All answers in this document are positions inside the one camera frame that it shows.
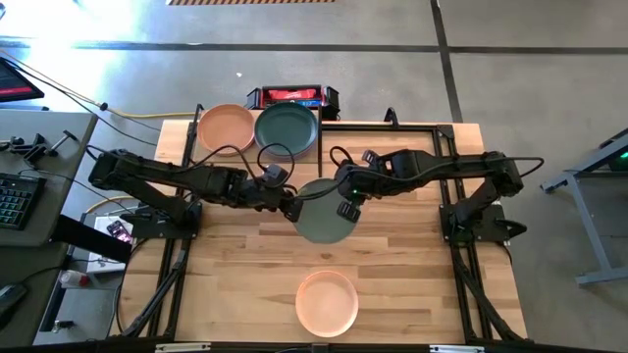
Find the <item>black keyboard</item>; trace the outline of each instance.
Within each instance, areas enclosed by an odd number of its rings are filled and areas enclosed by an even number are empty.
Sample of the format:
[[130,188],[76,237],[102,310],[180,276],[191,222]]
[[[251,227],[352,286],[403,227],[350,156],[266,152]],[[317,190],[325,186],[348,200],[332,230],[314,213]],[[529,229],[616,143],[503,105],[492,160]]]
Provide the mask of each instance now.
[[0,228],[24,229],[45,184],[42,177],[0,173]]

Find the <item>concrete floor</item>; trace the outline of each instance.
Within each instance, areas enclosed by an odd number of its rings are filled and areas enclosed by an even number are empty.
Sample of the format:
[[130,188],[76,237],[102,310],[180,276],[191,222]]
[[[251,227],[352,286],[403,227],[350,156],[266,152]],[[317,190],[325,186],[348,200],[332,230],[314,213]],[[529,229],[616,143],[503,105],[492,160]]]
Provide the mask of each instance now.
[[[378,121],[394,106],[405,122],[451,122],[443,70],[431,53],[162,52],[64,49],[70,39],[207,43],[437,43],[427,0],[339,0],[324,5],[166,7],[163,2],[4,1],[0,33],[44,37],[12,50],[64,84],[134,113],[191,111],[243,103],[264,84],[324,83],[340,92],[344,120]],[[450,45],[625,46],[628,3],[611,0],[441,0]],[[74,14],[71,22],[50,14]],[[507,216],[528,225],[512,243],[514,272],[531,338],[542,343],[628,350],[628,280],[578,287],[574,277],[597,269],[577,210],[567,193],[545,195],[538,185],[585,158],[626,128],[628,57],[580,55],[452,55],[466,123],[481,125],[487,149],[539,155],[546,165],[526,177],[526,188],[503,200]],[[46,89],[34,104],[57,111],[80,107]],[[137,137],[158,133],[108,117]],[[159,121],[148,121],[159,126]],[[152,157],[154,148],[98,124],[92,144],[124,146]],[[90,161],[78,179],[86,181]],[[98,197],[73,187],[64,212],[79,217]],[[612,248],[623,248],[625,239]],[[626,252],[614,254],[626,261]],[[68,294],[61,319],[78,328],[41,334],[37,343],[103,337],[111,292]]]

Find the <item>orange plate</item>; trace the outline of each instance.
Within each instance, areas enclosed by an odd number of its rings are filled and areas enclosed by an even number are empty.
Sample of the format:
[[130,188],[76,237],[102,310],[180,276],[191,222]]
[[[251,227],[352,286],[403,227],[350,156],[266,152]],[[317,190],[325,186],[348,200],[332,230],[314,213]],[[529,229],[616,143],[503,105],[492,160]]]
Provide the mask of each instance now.
[[[215,151],[231,144],[245,150],[253,142],[255,119],[251,112],[237,104],[222,104],[205,113],[198,122],[198,141],[203,147]],[[233,156],[237,152],[226,148],[219,156]]]
[[310,275],[296,292],[296,315],[319,337],[336,337],[357,317],[357,292],[345,276],[321,271]]

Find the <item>desk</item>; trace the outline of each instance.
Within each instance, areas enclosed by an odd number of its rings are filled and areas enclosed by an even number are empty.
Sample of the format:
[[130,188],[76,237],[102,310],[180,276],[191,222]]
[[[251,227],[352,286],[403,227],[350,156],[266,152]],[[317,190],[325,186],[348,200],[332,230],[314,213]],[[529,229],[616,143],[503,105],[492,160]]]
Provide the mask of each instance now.
[[[96,118],[84,113],[0,111],[3,138],[19,136],[31,143],[36,132],[48,143],[55,143],[63,136],[63,130],[73,133],[79,142],[66,141],[59,148],[56,158],[44,157],[37,165],[45,171],[66,177],[74,177],[85,151],[85,145],[96,125]],[[22,156],[0,153],[0,171],[16,174],[27,169]],[[41,269],[61,266],[68,252],[64,243],[46,243],[54,230],[57,218],[70,191],[72,183],[55,176],[43,176],[48,180],[44,193],[33,211],[30,222],[23,231],[0,229],[0,285],[19,281]],[[23,244],[29,247],[6,246]],[[48,304],[59,271],[49,271],[31,278],[27,283],[28,295],[22,301],[13,319],[0,330],[0,347],[32,345],[32,341]]]
[[[188,123],[164,122],[156,159],[181,162]],[[484,151],[478,125],[454,124],[453,130],[459,153]],[[366,149],[380,154],[402,148],[434,153],[432,137],[420,132],[323,131],[325,177],[332,177],[336,169],[329,159],[334,145],[346,148],[355,160]],[[241,168],[236,159],[221,164]],[[316,163],[298,161],[290,183],[300,187],[317,176]],[[480,183],[466,180],[467,193]],[[353,234],[331,245],[309,243],[281,214],[204,204],[202,231],[192,243],[187,265],[176,340],[462,343],[451,258],[441,240],[441,203],[435,182],[411,193],[368,201]],[[494,244],[479,243],[477,248],[488,297],[512,329],[526,336],[507,255]],[[150,240],[131,261],[120,310],[125,325],[154,292],[162,249],[163,241]],[[344,274],[359,295],[355,324],[332,339],[302,328],[293,306],[300,283],[321,270]],[[469,306],[479,331],[472,299]],[[167,298],[165,308],[169,307]],[[168,311],[164,309],[162,321]]]

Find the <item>wooden tabletop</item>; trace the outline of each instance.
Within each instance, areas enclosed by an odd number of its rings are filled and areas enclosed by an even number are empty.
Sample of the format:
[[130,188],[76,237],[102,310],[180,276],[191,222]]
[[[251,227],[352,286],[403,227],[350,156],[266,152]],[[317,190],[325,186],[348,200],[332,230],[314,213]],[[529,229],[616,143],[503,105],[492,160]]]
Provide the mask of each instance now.
[[[157,160],[181,162],[188,124],[164,122]],[[453,128],[458,153],[484,152],[478,125],[453,124]],[[366,149],[380,154],[402,148],[434,153],[432,137],[422,132],[324,131],[324,177],[333,177],[336,170],[329,159],[335,145],[346,148],[355,160]],[[220,164],[243,167],[236,158]],[[252,168],[261,174],[256,166]],[[316,177],[317,164],[306,159],[297,163],[290,183],[300,187]],[[480,183],[466,180],[467,194]],[[281,214],[204,204],[202,231],[192,243],[187,265],[177,340],[462,343],[451,258],[441,236],[441,203],[435,182],[411,193],[368,201],[355,231],[339,243],[326,245],[299,236]],[[134,255],[122,290],[123,326],[153,294],[163,247],[164,241],[150,240]],[[478,243],[477,251],[487,296],[511,328],[526,336],[505,251],[487,243]],[[359,296],[354,325],[331,339],[306,331],[294,311],[298,286],[321,270],[347,276]],[[170,297],[165,305],[170,308]],[[473,299],[469,306],[474,328],[480,332]]]

